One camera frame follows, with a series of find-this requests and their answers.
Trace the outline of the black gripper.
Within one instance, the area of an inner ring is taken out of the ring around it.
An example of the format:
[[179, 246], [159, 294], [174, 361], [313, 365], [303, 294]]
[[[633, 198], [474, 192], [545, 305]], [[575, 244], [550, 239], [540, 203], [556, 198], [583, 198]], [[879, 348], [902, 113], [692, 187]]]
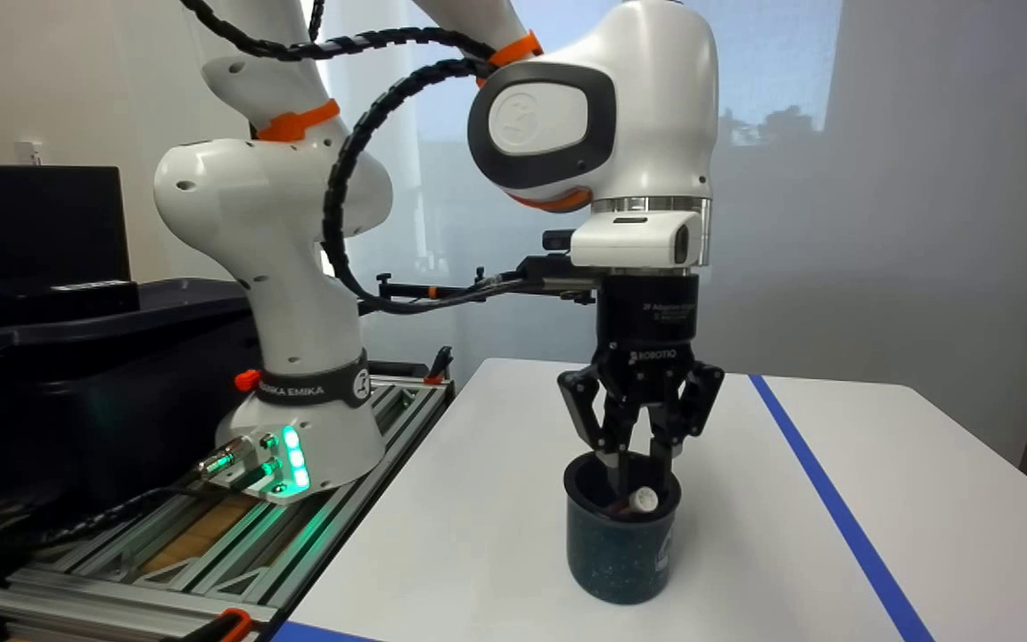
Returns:
[[594, 367], [562, 371], [559, 400], [577, 439], [618, 465], [629, 441], [629, 405], [647, 406], [647, 457], [671, 465], [707, 427], [723, 371], [694, 365], [698, 277], [607, 277], [594, 299]]

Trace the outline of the robot base with green lights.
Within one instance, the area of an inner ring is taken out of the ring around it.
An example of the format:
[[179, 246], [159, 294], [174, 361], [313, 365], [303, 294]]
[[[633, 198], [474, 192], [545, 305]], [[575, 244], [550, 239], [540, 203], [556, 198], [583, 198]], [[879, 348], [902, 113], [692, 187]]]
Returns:
[[208, 487], [265, 502], [298, 502], [342, 488], [386, 457], [367, 397], [273, 400], [249, 392], [217, 427], [217, 446], [196, 465]]

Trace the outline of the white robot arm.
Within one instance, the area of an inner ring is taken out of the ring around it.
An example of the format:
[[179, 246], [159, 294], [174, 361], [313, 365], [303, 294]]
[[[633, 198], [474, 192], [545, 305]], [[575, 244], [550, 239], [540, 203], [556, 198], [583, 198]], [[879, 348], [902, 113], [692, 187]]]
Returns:
[[[721, 371], [692, 356], [715, 144], [714, 28], [681, 0], [620, 0], [571, 47], [540, 49], [509, 0], [413, 5], [426, 13], [413, 35], [451, 54], [387, 87], [360, 122], [338, 117], [316, 66], [387, 47], [387, 28], [313, 43], [298, 17], [253, 0], [208, 22], [232, 49], [203, 82], [249, 131], [167, 151], [152, 200], [167, 229], [249, 296], [261, 377], [227, 418], [227, 446], [351, 477], [381, 462], [360, 342], [367, 312], [545, 294], [599, 308], [590, 365], [559, 383], [577, 434], [618, 462], [647, 422], [653, 449], [675, 455], [721, 384]], [[460, 75], [476, 82], [462, 122], [476, 174], [580, 225], [530, 270], [444, 294], [367, 294], [347, 239], [391, 206], [367, 144], [404, 99]]]

